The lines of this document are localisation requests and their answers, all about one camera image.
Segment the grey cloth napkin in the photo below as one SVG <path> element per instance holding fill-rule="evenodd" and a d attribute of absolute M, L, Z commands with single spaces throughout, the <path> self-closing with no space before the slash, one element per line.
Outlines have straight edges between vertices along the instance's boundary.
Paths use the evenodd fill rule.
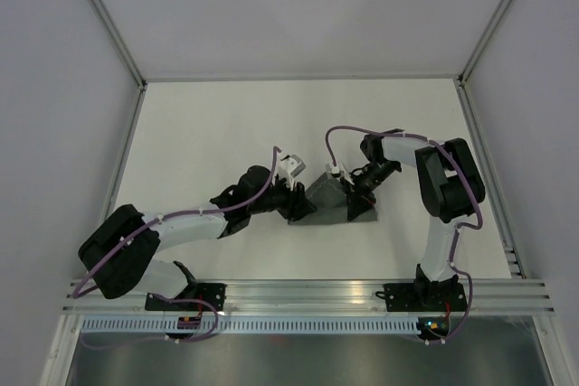
<path fill-rule="evenodd" d="M 371 190 L 358 187 L 355 188 L 367 194 L 376 202 L 376 198 Z M 294 226 L 329 226 L 346 223 L 368 223 L 378 221 L 376 208 L 366 212 L 354 221 L 346 218 L 346 196 L 343 193 L 342 184 L 323 173 L 307 190 L 308 199 L 317 207 L 317 211 L 310 214 L 301 221 L 291 222 Z"/>

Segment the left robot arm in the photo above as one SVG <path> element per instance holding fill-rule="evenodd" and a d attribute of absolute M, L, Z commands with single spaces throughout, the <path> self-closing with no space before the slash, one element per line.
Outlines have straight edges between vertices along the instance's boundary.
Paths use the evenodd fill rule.
<path fill-rule="evenodd" d="M 219 240 L 246 229 L 251 217 L 278 212 L 287 222 L 300 221 L 317 210 L 306 188 L 271 176 L 260 165 L 250 167 L 237 184 L 201 206 L 200 213 L 159 220 L 122 205 L 89 237 L 78 257 L 95 285 L 78 290 L 82 297 L 98 289 L 107 299 L 132 291 L 165 297 L 176 309 L 186 310 L 197 299 L 197 281 L 180 261 L 155 258 L 158 252 L 199 240 Z"/>

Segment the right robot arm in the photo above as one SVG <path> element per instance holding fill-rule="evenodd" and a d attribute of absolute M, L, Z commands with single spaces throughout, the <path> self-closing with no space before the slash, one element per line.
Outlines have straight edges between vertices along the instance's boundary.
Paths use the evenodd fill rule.
<path fill-rule="evenodd" d="M 389 311 L 463 311 L 465 293 L 454 264 L 460 230 L 481 228 L 486 190 L 465 139 L 437 142 L 401 129 L 366 133 L 360 144 L 366 165 L 332 170 L 346 195 L 346 219 L 374 209 L 375 190 L 407 165 L 415 169 L 422 205 L 429 214 L 426 248 L 410 284 L 384 286 L 378 297 Z"/>

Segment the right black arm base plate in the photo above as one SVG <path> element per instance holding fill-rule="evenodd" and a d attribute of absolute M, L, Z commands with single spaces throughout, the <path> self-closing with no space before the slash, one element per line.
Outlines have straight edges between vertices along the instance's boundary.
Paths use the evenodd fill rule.
<path fill-rule="evenodd" d="M 390 313 L 452 313 L 465 312 L 468 299 L 462 284 L 452 289 L 427 291 L 421 294 L 413 283 L 384 284 L 381 298 Z"/>

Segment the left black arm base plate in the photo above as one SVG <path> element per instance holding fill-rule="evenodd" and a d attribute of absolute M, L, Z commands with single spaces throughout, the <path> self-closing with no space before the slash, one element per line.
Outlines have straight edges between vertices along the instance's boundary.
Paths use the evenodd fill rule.
<path fill-rule="evenodd" d="M 224 283 L 201 282 L 195 288 L 187 289 L 176 300 L 147 294 L 145 310 L 149 312 L 210 312 L 208 306 L 222 311 L 226 299 L 227 286 Z"/>

